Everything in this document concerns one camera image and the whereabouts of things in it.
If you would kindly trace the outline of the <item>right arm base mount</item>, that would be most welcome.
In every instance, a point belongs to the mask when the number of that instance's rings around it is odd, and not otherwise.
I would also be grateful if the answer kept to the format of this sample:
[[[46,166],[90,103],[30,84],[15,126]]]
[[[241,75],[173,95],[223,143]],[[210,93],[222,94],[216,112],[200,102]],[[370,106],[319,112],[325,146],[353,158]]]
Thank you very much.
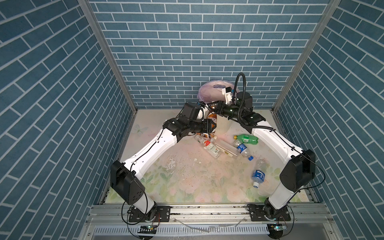
[[[290,212],[287,206],[283,207],[282,209],[276,210],[270,204],[267,204],[267,205],[247,204],[246,210],[250,213],[252,222],[291,221]]]

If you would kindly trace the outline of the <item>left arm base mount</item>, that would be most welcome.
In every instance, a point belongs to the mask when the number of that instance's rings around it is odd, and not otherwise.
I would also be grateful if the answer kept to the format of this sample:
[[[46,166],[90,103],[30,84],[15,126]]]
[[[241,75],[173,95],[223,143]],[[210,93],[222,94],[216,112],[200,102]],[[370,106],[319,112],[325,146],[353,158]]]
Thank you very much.
[[[171,215],[170,206],[153,206],[152,209],[144,214],[138,208],[131,206],[129,211],[128,222],[131,224],[141,222],[169,222]]]

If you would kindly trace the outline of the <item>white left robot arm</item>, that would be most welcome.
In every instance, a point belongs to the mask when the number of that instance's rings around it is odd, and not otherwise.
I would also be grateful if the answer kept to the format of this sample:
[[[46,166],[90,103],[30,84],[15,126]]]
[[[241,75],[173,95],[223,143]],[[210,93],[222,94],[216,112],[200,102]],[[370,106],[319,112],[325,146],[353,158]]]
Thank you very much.
[[[125,203],[136,207],[141,213],[152,213],[156,204],[145,193],[140,179],[163,153],[182,138],[195,133],[211,133],[214,122],[207,118],[208,114],[209,107],[202,102],[185,103],[180,114],[165,121],[159,133],[147,145],[132,157],[111,165],[111,188]]]

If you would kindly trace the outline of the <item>frosted clear tall bottle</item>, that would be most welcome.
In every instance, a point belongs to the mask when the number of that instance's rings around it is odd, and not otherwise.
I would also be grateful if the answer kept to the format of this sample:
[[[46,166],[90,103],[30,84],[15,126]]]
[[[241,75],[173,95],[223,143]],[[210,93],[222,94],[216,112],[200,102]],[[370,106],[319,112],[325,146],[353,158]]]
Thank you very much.
[[[239,156],[237,149],[231,144],[225,142],[221,139],[213,139],[214,145],[224,154],[228,155],[231,158],[236,159]]]

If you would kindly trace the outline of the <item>clear bottle red white label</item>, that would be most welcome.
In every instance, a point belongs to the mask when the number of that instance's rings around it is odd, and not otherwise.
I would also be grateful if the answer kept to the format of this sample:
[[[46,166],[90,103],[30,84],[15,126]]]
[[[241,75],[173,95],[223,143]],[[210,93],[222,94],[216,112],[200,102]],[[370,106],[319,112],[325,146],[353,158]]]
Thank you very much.
[[[202,145],[202,147],[215,159],[220,155],[220,150],[210,141],[200,135],[196,135],[195,139]]]

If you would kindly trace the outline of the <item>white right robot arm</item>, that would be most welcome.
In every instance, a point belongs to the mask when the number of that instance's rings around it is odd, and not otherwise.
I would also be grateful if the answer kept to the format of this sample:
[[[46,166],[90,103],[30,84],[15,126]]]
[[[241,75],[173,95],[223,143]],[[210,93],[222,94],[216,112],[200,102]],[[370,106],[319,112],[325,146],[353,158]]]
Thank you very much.
[[[316,155],[311,150],[304,151],[289,142],[276,131],[266,119],[252,111],[245,101],[251,99],[246,92],[237,93],[230,87],[222,89],[223,101],[218,101],[214,112],[222,117],[238,122],[251,135],[270,147],[282,161],[280,183],[265,201],[264,211],[271,218],[285,208],[294,195],[303,190],[316,173]]]

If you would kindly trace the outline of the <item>brown drink bottle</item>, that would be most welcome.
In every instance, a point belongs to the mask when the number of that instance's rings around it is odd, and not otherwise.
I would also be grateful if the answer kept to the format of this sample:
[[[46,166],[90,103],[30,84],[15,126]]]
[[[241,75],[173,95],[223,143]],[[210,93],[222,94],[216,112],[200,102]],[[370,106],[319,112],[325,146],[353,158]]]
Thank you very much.
[[[215,136],[213,133],[200,133],[200,135],[203,137],[203,138],[206,138],[206,139],[214,139],[216,140],[217,139],[217,136]]]
[[[209,120],[211,120],[211,124],[212,124],[212,127],[211,127],[212,131],[211,132],[214,133],[216,131],[216,128],[217,128],[217,114],[210,113],[210,114],[208,114],[207,118]]]

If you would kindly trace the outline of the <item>water bottle blue label white cap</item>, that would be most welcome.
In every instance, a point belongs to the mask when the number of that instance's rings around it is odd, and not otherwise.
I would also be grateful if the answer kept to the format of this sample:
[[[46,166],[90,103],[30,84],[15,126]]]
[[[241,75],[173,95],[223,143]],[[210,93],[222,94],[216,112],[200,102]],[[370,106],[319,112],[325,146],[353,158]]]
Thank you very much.
[[[256,162],[256,169],[252,175],[253,187],[258,189],[262,183],[265,181],[266,171],[268,164],[266,161],[259,159]]]

